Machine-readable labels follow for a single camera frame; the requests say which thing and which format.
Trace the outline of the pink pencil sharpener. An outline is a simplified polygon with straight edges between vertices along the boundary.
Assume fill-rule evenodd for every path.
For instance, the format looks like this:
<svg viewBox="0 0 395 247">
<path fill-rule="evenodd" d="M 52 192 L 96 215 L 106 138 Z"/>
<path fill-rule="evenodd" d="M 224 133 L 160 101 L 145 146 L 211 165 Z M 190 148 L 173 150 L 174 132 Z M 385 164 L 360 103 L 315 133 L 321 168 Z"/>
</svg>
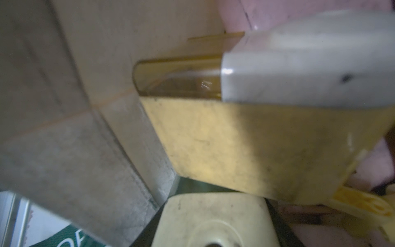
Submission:
<svg viewBox="0 0 395 247">
<path fill-rule="evenodd" d="M 387 0 L 217 1 L 217 6 L 225 31 L 228 33 L 268 30 L 276 25 L 324 11 L 395 10 L 395 2 Z"/>
</svg>

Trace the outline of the cream tote bag green handles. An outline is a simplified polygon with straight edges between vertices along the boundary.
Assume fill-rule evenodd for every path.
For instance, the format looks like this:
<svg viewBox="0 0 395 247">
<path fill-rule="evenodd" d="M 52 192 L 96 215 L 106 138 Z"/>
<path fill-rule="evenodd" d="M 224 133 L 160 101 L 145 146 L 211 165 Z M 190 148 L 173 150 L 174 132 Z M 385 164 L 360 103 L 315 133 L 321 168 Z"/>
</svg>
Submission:
<svg viewBox="0 0 395 247">
<path fill-rule="evenodd" d="M 223 31 L 215 1 L 1 1 L 1 186 L 130 246 L 175 177 L 132 67 Z"/>
</svg>

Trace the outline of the white yellow pencil sharpener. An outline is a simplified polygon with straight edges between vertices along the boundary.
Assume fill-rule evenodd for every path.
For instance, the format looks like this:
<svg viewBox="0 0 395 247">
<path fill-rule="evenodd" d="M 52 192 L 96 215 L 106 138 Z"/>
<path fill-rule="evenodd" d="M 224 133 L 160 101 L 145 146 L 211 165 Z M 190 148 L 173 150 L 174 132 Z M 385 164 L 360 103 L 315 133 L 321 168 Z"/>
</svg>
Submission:
<svg viewBox="0 0 395 247">
<path fill-rule="evenodd" d="M 395 15 L 332 11 L 250 31 L 220 55 L 142 60 L 141 96 L 370 109 L 395 104 Z"/>
</svg>

